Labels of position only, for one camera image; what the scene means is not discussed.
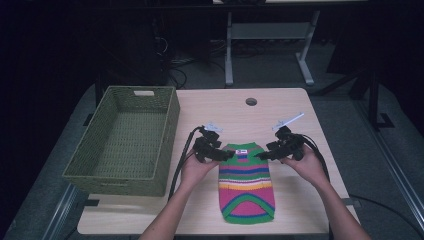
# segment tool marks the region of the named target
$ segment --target table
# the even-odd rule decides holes
[[[331,182],[341,198],[348,193],[334,162],[317,116],[304,89],[178,90],[181,112],[172,153],[167,193],[189,133],[212,121],[224,131],[219,140],[228,143],[256,142],[266,150],[275,141],[272,126],[278,120],[305,115],[289,125],[295,133],[311,137],[324,156]],[[246,104],[254,98],[255,106]],[[316,190],[294,170],[269,161],[276,200],[275,219],[257,225],[226,223],[218,203],[218,168],[214,168],[192,193],[176,234],[249,235],[328,233],[328,220]],[[81,234],[140,234],[167,202],[165,197],[90,194],[97,206],[86,206],[78,224]],[[349,210],[357,218],[353,206]]]

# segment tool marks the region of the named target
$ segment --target round hole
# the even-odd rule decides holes
[[[256,104],[258,104],[258,101],[254,98],[248,98],[246,99],[246,104],[249,106],[255,106]]]

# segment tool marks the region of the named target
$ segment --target hand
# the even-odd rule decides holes
[[[281,163],[285,163],[293,168],[303,179],[310,182],[313,186],[328,182],[324,170],[314,151],[306,144],[302,146],[304,156],[300,161],[292,158],[282,158]]]
[[[194,189],[199,182],[203,180],[206,174],[214,167],[219,165],[218,161],[199,162],[195,156],[195,151],[191,149],[187,156],[189,156],[181,169],[181,184],[180,186]]]

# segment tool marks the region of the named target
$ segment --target basket handle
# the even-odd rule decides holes
[[[154,97],[155,92],[149,90],[134,90],[134,95],[139,97]]]

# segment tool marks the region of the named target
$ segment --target pink stripe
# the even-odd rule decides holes
[[[261,188],[256,190],[230,190],[230,189],[219,189],[219,206],[222,209],[225,207],[228,202],[230,202],[232,199],[237,197],[240,194],[243,193],[251,193],[254,194],[260,198],[262,198],[264,201],[266,201],[269,205],[275,207],[275,200],[274,200],[274,192],[273,188]]]
[[[259,164],[254,166],[231,166],[231,165],[219,165],[219,169],[233,169],[233,170],[252,170],[256,168],[266,168],[268,163]]]
[[[252,216],[265,213],[265,210],[256,203],[246,201],[237,205],[231,213],[240,216]]]

